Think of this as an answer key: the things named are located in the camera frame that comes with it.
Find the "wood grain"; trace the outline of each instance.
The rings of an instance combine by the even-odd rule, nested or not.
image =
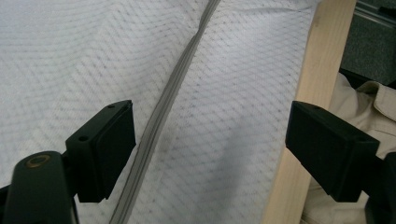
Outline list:
[[[356,0],[323,0],[318,5],[306,44],[296,100],[329,108],[355,5]],[[309,182],[310,174],[284,148],[262,223],[298,224]]]

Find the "khaki cloth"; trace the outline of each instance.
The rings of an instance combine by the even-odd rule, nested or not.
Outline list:
[[[379,158],[396,151],[396,90],[374,81],[354,90],[344,76],[338,75],[329,110],[379,140]],[[363,192],[357,203],[337,203],[312,180],[301,223],[366,223],[367,199]]]

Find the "wooden board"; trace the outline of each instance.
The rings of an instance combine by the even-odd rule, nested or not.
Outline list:
[[[317,7],[306,44],[295,99],[329,108],[356,0],[323,0]],[[284,148],[262,223],[298,224],[310,175]]]

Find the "screw hole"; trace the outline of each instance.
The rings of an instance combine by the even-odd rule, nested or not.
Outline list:
[[[80,141],[80,142],[85,142],[85,141],[87,141],[88,140],[88,137],[87,136],[81,136],[79,139],[78,139],[78,141]]]
[[[360,142],[365,142],[367,141],[367,139],[365,137],[357,137],[356,140],[360,141]]]

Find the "gray surface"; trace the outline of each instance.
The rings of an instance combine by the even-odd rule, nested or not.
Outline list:
[[[394,0],[365,0],[373,6],[396,7]],[[396,30],[354,16],[341,67],[388,84],[396,79]]]

